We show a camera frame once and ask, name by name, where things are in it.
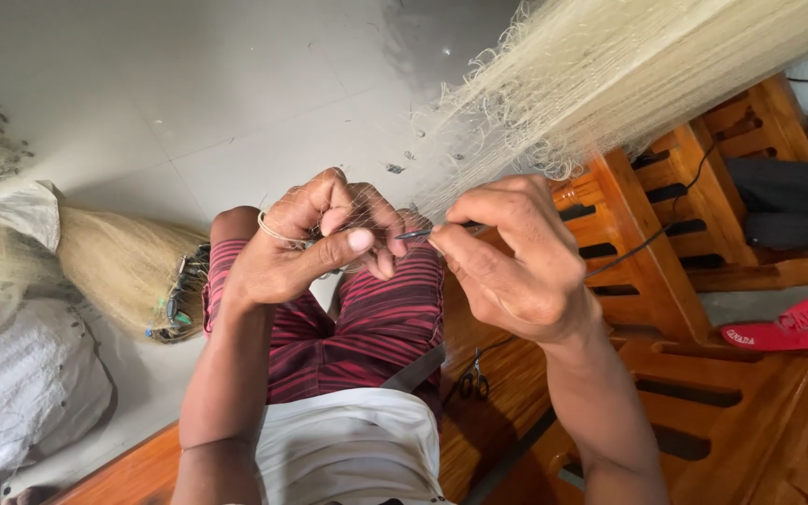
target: striped shorts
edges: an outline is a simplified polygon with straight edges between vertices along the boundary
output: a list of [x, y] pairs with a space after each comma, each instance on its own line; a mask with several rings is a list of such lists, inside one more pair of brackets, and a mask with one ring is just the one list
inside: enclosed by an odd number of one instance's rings
[[[211, 251], [202, 292], [205, 335], [213, 329], [230, 267], [247, 244], [220, 242]], [[336, 322], [306, 291], [276, 307], [270, 342], [267, 404], [285, 404], [355, 387], [378, 387], [442, 342], [443, 269], [435, 249], [412, 245], [395, 276], [379, 281], [361, 270], [339, 288]], [[413, 394], [441, 426], [437, 370]]]

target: leg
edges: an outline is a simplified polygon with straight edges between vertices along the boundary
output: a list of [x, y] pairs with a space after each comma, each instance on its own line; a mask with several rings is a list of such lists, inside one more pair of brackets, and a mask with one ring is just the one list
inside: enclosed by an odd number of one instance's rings
[[[425, 227], [406, 215], [408, 231]], [[339, 290], [341, 313], [336, 334], [324, 342], [327, 365], [320, 373], [322, 393], [376, 387], [443, 339], [443, 269], [426, 242], [411, 245], [390, 281], [359, 272]], [[414, 394], [441, 419], [436, 371]]]
[[[237, 207], [221, 212], [211, 224], [211, 269], [202, 291], [207, 336], [220, 309], [226, 276], [241, 250], [258, 232], [259, 213], [253, 207]], [[331, 336], [333, 330], [332, 320], [309, 291], [276, 307], [270, 339], [268, 404], [319, 395], [316, 369], [323, 363], [322, 339]]]

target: hand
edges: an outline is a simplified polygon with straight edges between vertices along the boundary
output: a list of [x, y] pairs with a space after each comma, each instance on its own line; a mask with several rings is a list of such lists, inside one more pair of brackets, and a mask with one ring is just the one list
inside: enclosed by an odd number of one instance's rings
[[[264, 228], [293, 241], [307, 241], [319, 229], [322, 238], [304, 250]], [[225, 289], [245, 305], [283, 303], [356, 260], [387, 280], [394, 275], [395, 256], [407, 253], [404, 242], [394, 238], [403, 233], [403, 218], [376, 188], [349, 184], [342, 170], [330, 168], [289, 189], [270, 208], [233, 263]]]
[[509, 258], [457, 224], [438, 225], [429, 235], [479, 321], [538, 343], [600, 324], [600, 304], [584, 286], [576, 237], [560, 220], [545, 178], [510, 176], [470, 189], [447, 219], [497, 226], [515, 252]]

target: knee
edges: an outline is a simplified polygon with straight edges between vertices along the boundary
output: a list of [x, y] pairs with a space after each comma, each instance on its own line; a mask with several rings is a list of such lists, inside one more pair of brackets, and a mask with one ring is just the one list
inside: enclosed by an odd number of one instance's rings
[[225, 210], [211, 222], [211, 242], [218, 243], [228, 238], [251, 238], [258, 231], [260, 210], [242, 205]]

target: netting needle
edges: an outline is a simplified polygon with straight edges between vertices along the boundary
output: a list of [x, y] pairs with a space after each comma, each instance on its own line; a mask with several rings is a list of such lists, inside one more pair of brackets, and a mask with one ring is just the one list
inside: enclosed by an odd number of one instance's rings
[[[484, 226], [484, 224], [477, 223], [475, 221], [467, 221], [466, 223], [455, 223], [463, 226], [464, 228], [469, 228], [471, 226]], [[417, 230], [415, 232], [408, 232], [404, 235], [398, 235], [395, 237], [395, 240], [404, 240], [405, 238], [413, 238], [415, 236], [423, 236], [429, 235], [432, 233], [432, 228], [426, 228], [425, 230]]]

